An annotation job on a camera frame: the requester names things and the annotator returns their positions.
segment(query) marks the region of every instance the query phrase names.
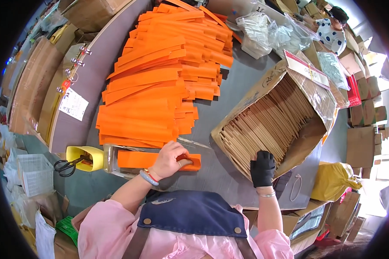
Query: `yellow bag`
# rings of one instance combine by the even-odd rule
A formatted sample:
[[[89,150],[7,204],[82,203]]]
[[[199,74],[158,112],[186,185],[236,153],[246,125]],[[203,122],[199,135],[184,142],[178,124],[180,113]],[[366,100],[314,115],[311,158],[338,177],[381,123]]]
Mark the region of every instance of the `yellow bag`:
[[[358,190],[362,184],[353,177],[353,169],[345,163],[323,163],[319,165],[311,199],[336,201],[347,187]]]

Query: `blue apron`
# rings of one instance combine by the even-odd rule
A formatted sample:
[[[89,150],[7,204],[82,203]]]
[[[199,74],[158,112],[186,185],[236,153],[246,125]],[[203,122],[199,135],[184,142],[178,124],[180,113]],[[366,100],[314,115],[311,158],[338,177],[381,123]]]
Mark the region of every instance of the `blue apron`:
[[[123,258],[140,258],[150,228],[184,234],[234,237],[244,258],[256,258],[243,215],[208,191],[150,191]]]

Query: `pink shirt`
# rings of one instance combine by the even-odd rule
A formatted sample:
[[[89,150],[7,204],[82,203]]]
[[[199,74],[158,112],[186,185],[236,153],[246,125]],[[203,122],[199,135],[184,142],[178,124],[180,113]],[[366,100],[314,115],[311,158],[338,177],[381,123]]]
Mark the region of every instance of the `pink shirt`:
[[[235,207],[242,212],[242,206]],[[141,207],[134,216],[117,201],[98,202],[80,226],[78,250],[81,258],[121,258],[133,237]],[[244,216],[248,242],[258,259],[294,258],[288,237],[278,230],[249,235],[249,220]],[[141,258],[200,259],[209,254],[214,259],[242,258],[232,237],[188,235],[151,228]]]

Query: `sleeve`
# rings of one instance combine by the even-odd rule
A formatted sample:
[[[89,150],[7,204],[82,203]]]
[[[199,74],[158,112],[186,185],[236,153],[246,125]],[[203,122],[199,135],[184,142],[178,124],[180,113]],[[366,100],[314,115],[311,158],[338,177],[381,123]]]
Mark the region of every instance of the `sleeve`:
[[[332,52],[336,55],[340,55],[343,50],[346,48],[346,39],[345,37],[334,37],[332,41]]]
[[[281,231],[267,230],[259,233],[254,241],[265,259],[293,259],[290,239]]]
[[[125,251],[135,216],[117,201],[96,203],[81,223],[78,235],[80,258],[102,258]]]

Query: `polka dot shirt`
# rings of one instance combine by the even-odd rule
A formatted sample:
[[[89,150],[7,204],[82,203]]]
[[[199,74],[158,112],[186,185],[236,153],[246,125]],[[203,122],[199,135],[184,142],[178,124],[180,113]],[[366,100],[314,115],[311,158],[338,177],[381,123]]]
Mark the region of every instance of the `polka dot shirt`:
[[[340,55],[346,48],[346,38],[344,31],[336,31],[331,28],[331,22],[329,19],[316,20],[319,28],[317,34],[320,36],[320,42],[326,46],[326,48],[332,50],[336,55]]]

